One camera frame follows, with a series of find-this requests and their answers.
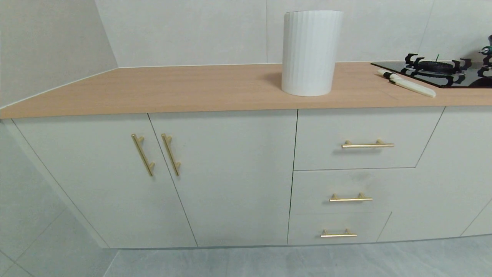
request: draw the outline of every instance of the black glass cooktop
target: black glass cooktop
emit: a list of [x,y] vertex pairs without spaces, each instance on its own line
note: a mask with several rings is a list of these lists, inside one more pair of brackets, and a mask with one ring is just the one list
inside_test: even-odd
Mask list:
[[434,62],[409,54],[401,62],[375,62],[372,65],[420,80],[440,88],[492,88],[492,64],[487,57],[484,63],[460,61]]

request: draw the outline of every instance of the white tiled wall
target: white tiled wall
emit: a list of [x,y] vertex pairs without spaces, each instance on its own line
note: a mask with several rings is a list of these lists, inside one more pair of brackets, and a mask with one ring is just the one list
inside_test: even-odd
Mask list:
[[96,0],[119,67],[265,63],[265,0]]
[[458,59],[492,34],[492,0],[96,0],[120,67],[280,63],[288,11],[345,12],[338,61]]
[[94,0],[1,0],[0,30],[0,107],[116,67]]
[[418,50],[432,1],[268,0],[268,62],[282,62],[284,13],[311,9],[344,12],[338,61],[401,60]]
[[434,0],[419,54],[451,60],[484,56],[492,35],[492,0]]
[[0,277],[101,277],[115,254],[97,245],[0,121]]

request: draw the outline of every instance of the kitchen cabinet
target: kitchen cabinet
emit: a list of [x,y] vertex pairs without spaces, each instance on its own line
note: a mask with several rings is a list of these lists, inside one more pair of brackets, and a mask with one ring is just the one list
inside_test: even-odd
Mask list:
[[415,167],[443,109],[300,109],[294,170]]
[[296,115],[150,114],[198,246],[287,243]]
[[[196,246],[147,114],[14,122],[111,248]],[[132,134],[144,138],[137,142],[153,176]]]
[[[446,107],[441,114],[442,109],[299,110],[299,118],[297,110],[178,112],[14,122],[56,180],[52,185],[63,189],[111,248],[490,234],[492,107]],[[143,141],[135,144],[132,134]],[[335,153],[349,138],[357,138],[354,143],[391,138],[387,142],[395,147]],[[147,165],[154,162],[153,176],[136,146]],[[295,168],[294,160],[302,166]],[[350,199],[359,193],[372,201],[330,202],[333,194]],[[342,234],[346,228],[358,236],[320,237],[323,229]]]
[[492,198],[492,107],[446,107],[379,241],[459,237]]
[[389,212],[291,215],[288,244],[376,242],[389,216]]
[[492,234],[492,202],[480,212],[462,236]]

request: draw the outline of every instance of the wooden countertop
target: wooden countertop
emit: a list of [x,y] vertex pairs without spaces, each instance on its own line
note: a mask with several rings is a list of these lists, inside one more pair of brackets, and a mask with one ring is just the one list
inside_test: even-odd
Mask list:
[[123,68],[0,110],[0,118],[223,110],[492,105],[492,89],[433,88],[430,98],[377,76],[369,63],[337,63],[332,91],[299,97],[280,89],[281,64]]

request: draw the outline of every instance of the white cylindrical container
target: white cylindrical container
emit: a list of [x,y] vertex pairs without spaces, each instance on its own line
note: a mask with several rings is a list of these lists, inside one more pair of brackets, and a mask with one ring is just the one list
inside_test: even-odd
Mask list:
[[332,89],[343,12],[314,10],[284,16],[282,90],[320,96]]

